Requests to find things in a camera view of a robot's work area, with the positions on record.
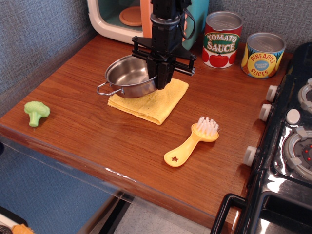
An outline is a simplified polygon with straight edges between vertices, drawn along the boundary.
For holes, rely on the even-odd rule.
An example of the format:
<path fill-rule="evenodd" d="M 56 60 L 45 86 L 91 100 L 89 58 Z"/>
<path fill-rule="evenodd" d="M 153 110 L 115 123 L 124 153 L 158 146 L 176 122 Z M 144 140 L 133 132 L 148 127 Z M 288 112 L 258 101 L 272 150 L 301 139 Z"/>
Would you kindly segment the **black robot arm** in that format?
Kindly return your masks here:
<path fill-rule="evenodd" d="M 174 71 L 192 76 L 195 73 L 196 55 L 182 46 L 185 16 L 194 20 L 187 7 L 190 0 L 153 0 L 152 37 L 133 37 L 132 55 L 147 63 L 149 78 L 156 79 L 156 88 L 161 90 L 171 82 Z"/>

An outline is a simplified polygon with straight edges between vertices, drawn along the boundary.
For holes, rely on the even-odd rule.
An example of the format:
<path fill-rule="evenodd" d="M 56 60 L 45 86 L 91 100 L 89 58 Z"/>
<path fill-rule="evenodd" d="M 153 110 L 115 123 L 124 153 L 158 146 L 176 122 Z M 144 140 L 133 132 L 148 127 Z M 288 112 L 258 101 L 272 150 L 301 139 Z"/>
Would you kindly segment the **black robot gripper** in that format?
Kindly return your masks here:
<path fill-rule="evenodd" d="M 174 71 L 192 76 L 196 56 L 182 46 L 185 12 L 177 12 L 171 19 L 151 14 L 152 37 L 133 37 L 133 56 L 145 60 L 149 78 L 157 77 L 157 89 L 171 82 Z"/>

